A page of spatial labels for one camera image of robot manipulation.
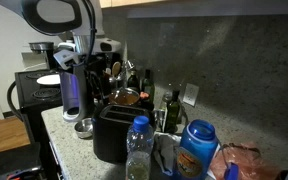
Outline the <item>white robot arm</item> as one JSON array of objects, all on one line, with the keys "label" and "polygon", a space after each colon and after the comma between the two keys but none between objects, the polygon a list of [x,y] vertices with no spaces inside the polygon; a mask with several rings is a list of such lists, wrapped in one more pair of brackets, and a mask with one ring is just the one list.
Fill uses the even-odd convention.
[{"label": "white robot arm", "polygon": [[100,0],[0,0],[39,33],[71,32],[79,54],[111,53],[121,43],[105,36]]}]

